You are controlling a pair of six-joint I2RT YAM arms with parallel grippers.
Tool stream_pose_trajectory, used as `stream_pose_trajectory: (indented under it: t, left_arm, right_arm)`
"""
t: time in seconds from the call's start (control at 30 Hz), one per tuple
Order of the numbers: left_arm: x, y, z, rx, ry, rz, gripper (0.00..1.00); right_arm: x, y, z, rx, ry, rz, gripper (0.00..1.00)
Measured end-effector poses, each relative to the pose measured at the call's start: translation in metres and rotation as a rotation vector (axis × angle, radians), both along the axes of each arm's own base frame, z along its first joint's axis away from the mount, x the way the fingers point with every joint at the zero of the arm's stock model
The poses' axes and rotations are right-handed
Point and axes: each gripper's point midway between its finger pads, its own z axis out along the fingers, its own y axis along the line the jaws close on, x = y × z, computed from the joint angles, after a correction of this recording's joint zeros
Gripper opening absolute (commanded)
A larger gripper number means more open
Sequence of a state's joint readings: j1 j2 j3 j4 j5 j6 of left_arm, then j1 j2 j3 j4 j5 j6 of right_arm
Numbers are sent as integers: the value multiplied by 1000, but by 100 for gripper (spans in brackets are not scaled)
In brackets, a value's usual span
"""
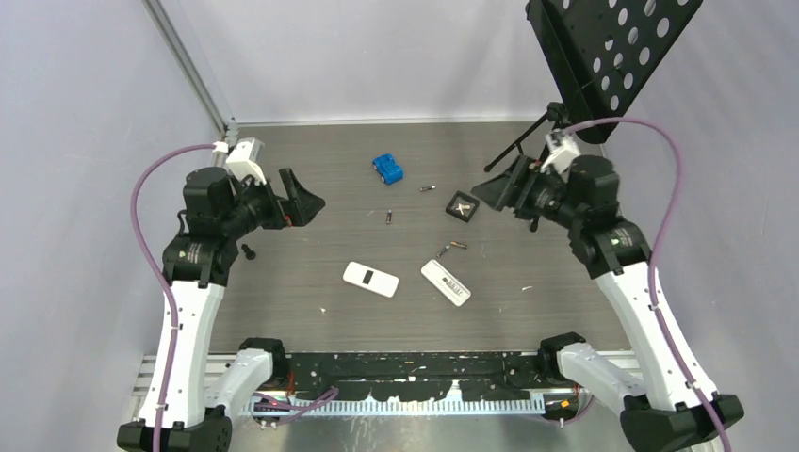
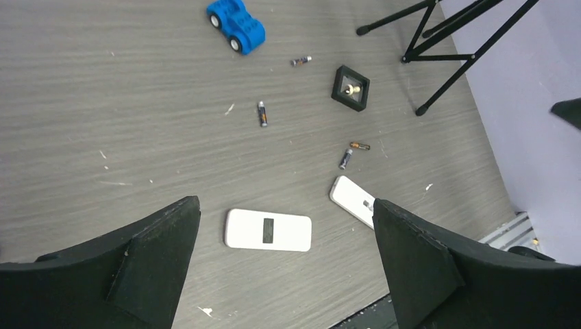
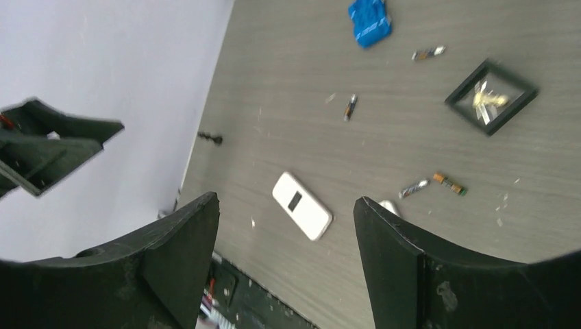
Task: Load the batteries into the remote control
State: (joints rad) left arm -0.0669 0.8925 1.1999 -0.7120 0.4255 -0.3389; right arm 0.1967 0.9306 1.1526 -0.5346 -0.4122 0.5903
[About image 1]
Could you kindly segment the AAA battery grey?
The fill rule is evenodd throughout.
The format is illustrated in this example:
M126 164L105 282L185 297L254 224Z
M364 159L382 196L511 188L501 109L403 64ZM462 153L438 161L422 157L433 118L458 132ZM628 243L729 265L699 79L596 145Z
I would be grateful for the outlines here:
M435 258L436 258L436 259L438 259L438 258L440 258L441 256L443 256L443 255L444 255L446 252L448 252L448 250L450 249L450 247L451 247L451 245L445 245L443 248L441 248L441 249L440 249L440 250L439 250L439 251L438 251L438 252L435 254Z

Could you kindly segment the white remote control back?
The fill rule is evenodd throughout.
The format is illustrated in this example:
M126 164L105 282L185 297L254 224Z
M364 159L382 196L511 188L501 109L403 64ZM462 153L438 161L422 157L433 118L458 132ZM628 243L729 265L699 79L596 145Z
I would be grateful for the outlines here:
M427 262L420 273L456 307L463 306L471 298L471 291L435 259Z

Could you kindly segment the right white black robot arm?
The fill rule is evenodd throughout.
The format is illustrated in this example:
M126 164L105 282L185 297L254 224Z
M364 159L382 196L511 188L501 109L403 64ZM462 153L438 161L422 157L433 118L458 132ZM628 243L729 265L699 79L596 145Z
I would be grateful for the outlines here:
M543 340L538 374L550 386L575 382L618 416L637 451L678 451L722 436L742 420L735 395L721 394L688 347L651 266L643 232L619 212L620 179L610 160L582 155L564 169L520 155L471 192L494 210L568 232L569 245L614 309L638 360L634 377L575 332Z

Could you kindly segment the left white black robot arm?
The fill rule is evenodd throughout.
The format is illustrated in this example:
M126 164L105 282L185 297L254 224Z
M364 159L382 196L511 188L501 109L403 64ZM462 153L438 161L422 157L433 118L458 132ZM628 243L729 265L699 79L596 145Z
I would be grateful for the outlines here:
M238 257L237 243L258 228L281 230L310 223L325 201L293 171L280 169L286 194L246 175L208 167L187 176L179 232L155 273L165 284L164 323L149 392L137 420L123 424L124 451L226 451L234 423L263 386L281 388L289 376L282 341L248 338L234 362L205 383L213 325Z

